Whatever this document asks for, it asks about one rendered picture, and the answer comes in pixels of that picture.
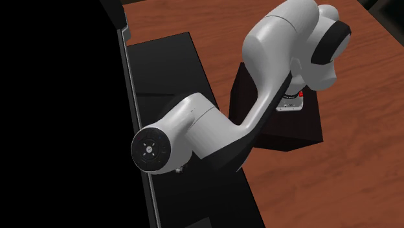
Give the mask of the black cabinet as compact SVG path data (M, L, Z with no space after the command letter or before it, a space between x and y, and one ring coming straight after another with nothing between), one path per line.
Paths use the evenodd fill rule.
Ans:
M0 228L265 228L243 171L151 176L130 142L214 95L188 32L124 46L120 0L0 0Z

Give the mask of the dark robot stand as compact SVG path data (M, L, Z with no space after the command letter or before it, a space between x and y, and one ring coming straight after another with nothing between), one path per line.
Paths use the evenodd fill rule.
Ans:
M274 111L255 142L256 148L288 152L323 141L317 92L306 86L302 93L302 109ZM229 119L241 124L256 98L256 86L242 62L230 92Z

